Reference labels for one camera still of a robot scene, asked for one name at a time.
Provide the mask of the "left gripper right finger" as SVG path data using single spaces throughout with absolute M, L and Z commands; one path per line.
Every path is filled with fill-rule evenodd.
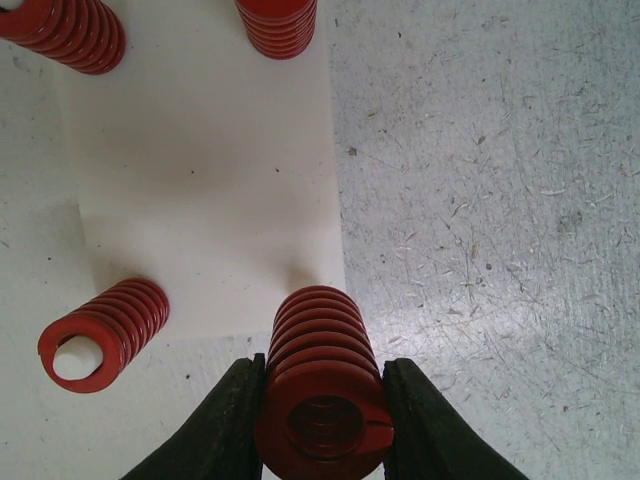
M 383 385 L 394 427 L 384 460 L 387 479 L 526 477 L 471 428 L 412 360 L 387 361 Z

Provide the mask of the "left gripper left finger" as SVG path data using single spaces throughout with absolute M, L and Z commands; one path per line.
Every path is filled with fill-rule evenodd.
M 265 355 L 236 360 L 184 424 L 129 471 L 127 479 L 260 479 L 254 426 Z

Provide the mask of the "red large spring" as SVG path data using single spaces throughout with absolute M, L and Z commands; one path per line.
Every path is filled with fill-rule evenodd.
M 170 302 L 146 278 L 122 280 L 47 326 L 37 351 L 61 388 L 80 394 L 110 386 L 166 325 Z
M 124 57 L 127 36 L 99 0 L 25 0 L 1 9 L 1 38 L 86 75 L 102 75 Z

